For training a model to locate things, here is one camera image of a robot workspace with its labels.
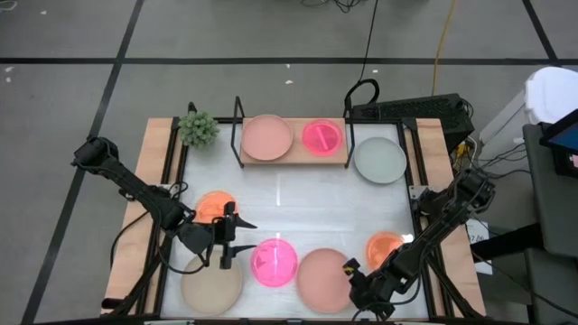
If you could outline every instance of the potted plant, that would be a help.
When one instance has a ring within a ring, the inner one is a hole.
[[[197,149],[205,148],[212,144],[219,134],[217,121],[209,116],[209,113],[198,112],[194,106],[192,107],[193,110],[187,116],[181,117],[179,121],[179,136],[184,145]]]

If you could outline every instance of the white plate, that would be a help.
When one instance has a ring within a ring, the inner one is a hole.
[[[372,137],[355,148],[355,167],[359,173],[379,184],[397,181],[406,172],[404,151],[384,137]]]

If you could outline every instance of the wooden tray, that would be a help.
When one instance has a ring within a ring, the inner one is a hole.
[[[251,117],[243,118],[243,126],[245,126]],[[306,125],[317,119],[324,119],[332,121],[341,130],[341,135],[343,136],[341,147],[337,150],[334,155],[322,157],[317,156],[309,152],[301,136],[303,134],[303,129]],[[289,124],[293,130],[293,144],[289,151],[282,157],[275,159],[273,161],[259,161],[251,156],[249,156],[245,150],[243,150],[243,144],[241,143],[241,162],[242,163],[253,163],[253,164],[345,164],[347,162],[348,144],[345,129],[345,119],[344,118],[324,118],[324,117],[286,117],[284,120]]]

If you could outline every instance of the white table surface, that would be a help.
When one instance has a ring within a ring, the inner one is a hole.
[[[231,125],[220,125],[216,143],[204,150],[190,149],[183,180],[189,189],[182,201],[195,207],[203,194],[224,190],[238,202],[239,215],[258,226],[239,228],[232,244],[258,245],[261,241],[280,237],[291,243],[301,260],[317,248],[334,248],[348,258],[355,257],[361,270],[368,271],[365,246],[378,231],[414,234],[406,180],[401,178],[388,185],[366,181],[352,162],[343,166],[275,166],[246,165],[244,169],[230,148]],[[373,136],[383,136],[399,144],[394,125],[355,125],[356,143]],[[356,308],[351,304],[336,314],[310,310],[299,298],[295,280],[280,288],[268,288],[251,274],[251,251],[240,253],[237,260],[244,274],[244,287],[235,303],[218,318],[267,319],[343,319],[350,320]],[[193,254],[175,238],[171,265],[184,269]],[[394,294],[394,302],[411,297]],[[183,300],[181,275],[168,272],[161,315],[165,318],[203,318]],[[360,318],[375,319],[370,312]],[[396,306],[392,319],[427,319],[423,287],[415,301]]]

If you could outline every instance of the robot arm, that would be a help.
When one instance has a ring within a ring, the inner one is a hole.
[[[359,271],[355,258],[343,266],[345,274],[350,276],[351,301],[360,310],[373,311],[388,319],[395,311],[395,304],[390,302],[393,293],[406,293],[420,276],[425,258],[454,229],[465,223],[471,213],[485,211],[494,194],[494,185],[474,170],[459,174],[439,193],[426,190],[415,202],[415,208],[419,213],[432,216],[433,222],[414,242],[394,250],[367,276]]]
[[[124,192],[143,204],[153,220],[169,238],[177,236],[194,254],[200,255],[213,245],[223,246],[220,268],[229,269],[231,260],[238,252],[255,246],[229,247],[235,240],[235,229],[256,228],[235,213],[235,203],[229,202],[223,208],[223,217],[210,225],[193,223],[196,212],[178,200],[174,200],[168,190],[151,186],[131,173],[119,160],[115,144],[104,137],[92,137],[75,153],[73,166],[95,175],[101,175],[116,183]]]

